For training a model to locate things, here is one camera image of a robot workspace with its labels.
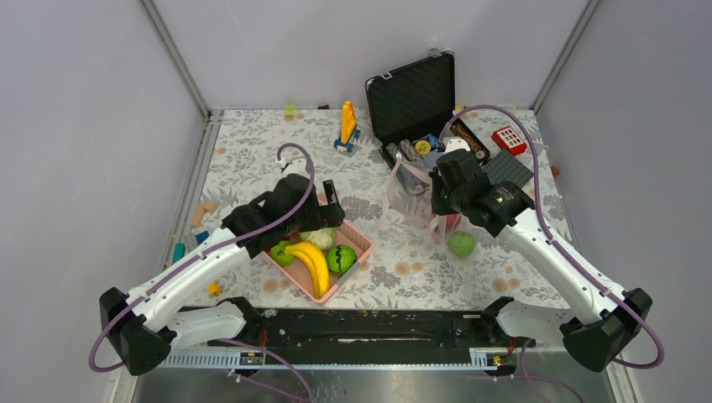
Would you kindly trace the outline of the green cabbage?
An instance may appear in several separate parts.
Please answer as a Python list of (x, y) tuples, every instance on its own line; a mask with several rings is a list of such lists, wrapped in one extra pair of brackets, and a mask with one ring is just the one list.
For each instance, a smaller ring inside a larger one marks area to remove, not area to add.
[(321, 228), (315, 231), (300, 232), (302, 242), (313, 243), (321, 251), (328, 251), (336, 242), (336, 228)]

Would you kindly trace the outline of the dark green watermelon ball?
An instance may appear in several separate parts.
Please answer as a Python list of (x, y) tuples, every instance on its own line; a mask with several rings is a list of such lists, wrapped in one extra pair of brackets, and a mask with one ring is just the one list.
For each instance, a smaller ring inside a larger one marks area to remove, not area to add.
[(330, 248), (326, 255), (327, 268), (336, 275), (345, 274), (358, 260), (355, 250), (347, 244)]

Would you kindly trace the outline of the clear zip top bag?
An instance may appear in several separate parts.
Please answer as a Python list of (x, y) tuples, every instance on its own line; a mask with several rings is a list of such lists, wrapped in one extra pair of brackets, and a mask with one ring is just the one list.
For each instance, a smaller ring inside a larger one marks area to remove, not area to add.
[(454, 231), (465, 231), (474, 235), (474, 231), (463, 220), (459, 226), (445, 232), (446, 216), (432, 212), (432, 181), (425, 167), (413, 164), (401, 154), (395, 155), (395, 165), (386, 182), (386, 196), (390, 206), (404, 216), (405, 220), (424, 234), (425, 239), (445, 249), (457, 258), (447, 246), (447, 239)]

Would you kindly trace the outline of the light green round fruit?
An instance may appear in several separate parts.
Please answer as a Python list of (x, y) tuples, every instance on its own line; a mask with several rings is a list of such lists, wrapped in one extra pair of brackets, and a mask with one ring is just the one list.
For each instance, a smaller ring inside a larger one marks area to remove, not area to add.
[(476, 238), (465, 231), (454, 231), (447, 239), (447, 246), (456, 257), (466, 259), (476, 248)]

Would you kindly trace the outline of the red apple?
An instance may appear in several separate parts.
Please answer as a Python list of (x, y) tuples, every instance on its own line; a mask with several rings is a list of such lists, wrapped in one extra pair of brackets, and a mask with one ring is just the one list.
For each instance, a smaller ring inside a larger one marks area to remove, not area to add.
[(462, 221), (460, 214), (450, 214), (446, 216), (445, 232), (449, 233), (455, 230)]

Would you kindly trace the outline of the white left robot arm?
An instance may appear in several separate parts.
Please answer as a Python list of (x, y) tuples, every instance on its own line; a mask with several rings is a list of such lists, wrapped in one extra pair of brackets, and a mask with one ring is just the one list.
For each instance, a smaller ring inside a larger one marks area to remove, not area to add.
[(227, 270), (248, 262), (295, 231), (336, 228), (345, 212), (331, 180), (319, 198), (307, 158), (283, 163), (275, 188), (235, 207), (221, 226), (191, 252), (153, 279), (128, 292), (116, 287), (99, 298), (102, 332), (131, 375), (146, 374), (180, 347), (233, 338), (249, 345), (260, 334), (258, 319), (240, 304), (185, 311), (189, 298)]

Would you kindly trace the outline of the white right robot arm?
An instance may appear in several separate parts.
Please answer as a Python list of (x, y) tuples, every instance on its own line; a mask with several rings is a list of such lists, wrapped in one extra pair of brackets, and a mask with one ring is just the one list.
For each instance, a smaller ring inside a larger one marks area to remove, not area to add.
[(562, 346), (584, 368), (601, 372), (639, 334), (652, 298), (597, 270), (539, 218), (534, 201), (518, 185), (491, 184), (465, 141), (450, 138), (429, 176), (435, 213), (459, 213), (508, 244), (568, 303), (554, 309), (501, 297), (485, 310), (486, 342), (501, 346), (512, 337), (532, 338)]

